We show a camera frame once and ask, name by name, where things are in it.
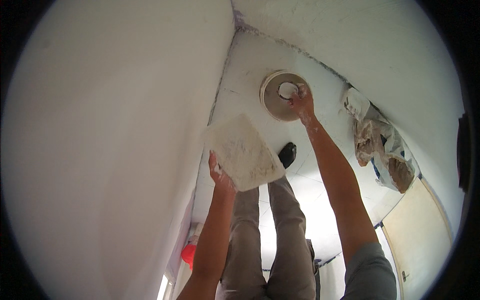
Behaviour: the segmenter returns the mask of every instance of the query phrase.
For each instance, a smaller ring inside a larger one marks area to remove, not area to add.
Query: tiled floor
[[[297,145],[297,158],[287,169],[287,178],[307,218],[306,237],[312,240],[316,258],[328,260],[341,252],[335,216],[330,207],[322,177],[307,133],[300,121],[273,119],[262,107],[258,91],[269,72],[288,69],[301,74],[312,87],[315,114],[352,165],[359,181],[362,199],[372,223],[381,221],[400,200],[401,194],[375,182],[371,164],[360,167],[354,156],[353,120],[340,103],[344,82],[329,70],[296,51],[274,41],[237,33],[229,62],[220,85],[212,122],[246,113],[274,151],[288,142]],[[197,181],[193,222],[203,222],[213,193],[208,170],[208,154],[203,155]],[[268,201],[267,186],[260,186],[260,233],[262,265],[269,269],[276,251],[276,233]]]

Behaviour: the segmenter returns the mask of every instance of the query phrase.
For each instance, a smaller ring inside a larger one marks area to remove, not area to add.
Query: person
[[[313,111],[306,86],[292,94],[290,108],[312,143],[318,168],[335,213],[345,260],[342,299],[396,299],[396,279],[363,205],[350,164]],[[287,168],[295,158],[288,144],[279,157]],[[212,203],[199,237],[190,279],[179,300],[315,299],[311,248],[305,239],[305,215],[286,177],[268,184],[277,234],[277,251],[268,283],[262,275],[259,190],[237,192],[210,152],[215,182]]]

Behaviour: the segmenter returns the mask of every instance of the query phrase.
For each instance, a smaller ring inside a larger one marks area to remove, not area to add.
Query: black shoe
[[[278,158],[280,158],[280,161],[282,162],[285,169],[293,163],[296,156],[297,146],[295,146],[295,144],[292,142],[286,144],[285,147],[283,147],[283,149],[278,154]]]

